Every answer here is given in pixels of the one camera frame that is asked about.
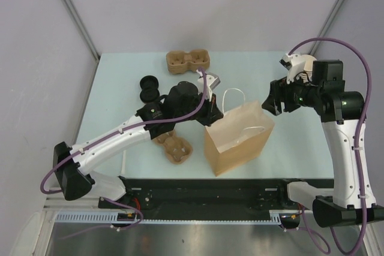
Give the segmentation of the brown paper bag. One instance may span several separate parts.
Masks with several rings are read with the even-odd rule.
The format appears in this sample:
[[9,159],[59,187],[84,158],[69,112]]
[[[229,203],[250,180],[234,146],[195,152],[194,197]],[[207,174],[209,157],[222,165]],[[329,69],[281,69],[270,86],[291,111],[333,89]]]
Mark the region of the brown paper bag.
[[258,101],[223,110],[224,117],[205,128],[204,155],[215,176],[257,158],[275,123]]

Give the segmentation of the single brown pulp carrier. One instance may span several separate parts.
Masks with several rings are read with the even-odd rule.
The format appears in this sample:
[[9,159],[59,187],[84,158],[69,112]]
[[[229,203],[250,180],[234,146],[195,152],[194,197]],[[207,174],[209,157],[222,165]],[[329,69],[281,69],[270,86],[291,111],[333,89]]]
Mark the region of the single brown pulp carrier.
[[193,153],[192,145],[175,130],[159,135],[152,142],[161,146],[165,157],[175,165],[184,163]]

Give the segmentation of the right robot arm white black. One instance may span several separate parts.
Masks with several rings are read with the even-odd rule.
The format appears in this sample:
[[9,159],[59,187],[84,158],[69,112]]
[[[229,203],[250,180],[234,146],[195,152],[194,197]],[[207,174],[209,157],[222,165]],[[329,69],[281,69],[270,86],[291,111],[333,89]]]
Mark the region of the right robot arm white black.
[[364,98],[359,92],[345,90],[342,61],[295,55],[280,62],[288,74],[270,83],[262,108],[275,116],[300,107],[316,111],[331,153],[334,189],[328,194],[307,182],[291,182],[278,191],[277,203],[284,209],[296,203],[309,207],[322,228],[383,221],[383,207],[377,204],[369,186],[365,131],[355,132]]

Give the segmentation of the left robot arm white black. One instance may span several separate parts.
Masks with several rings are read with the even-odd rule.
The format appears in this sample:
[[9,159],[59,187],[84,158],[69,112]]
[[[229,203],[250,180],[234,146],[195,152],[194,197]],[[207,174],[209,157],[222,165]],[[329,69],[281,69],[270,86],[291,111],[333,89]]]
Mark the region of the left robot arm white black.
[[133,200],[122,177],[111,177],[95,171],[110,159],[139,143],[153,140],[170,132],[185,121],[198,121],[210,126],[223,118],[216,96],[206,96],[190,82],[180,82],[167,95],[145,104],[136,114],[114,131],[97,137],[89,143],[69,146],[65,142],[54,148],[55,176],[67,201],[86,195],[108,198],[125,208]]

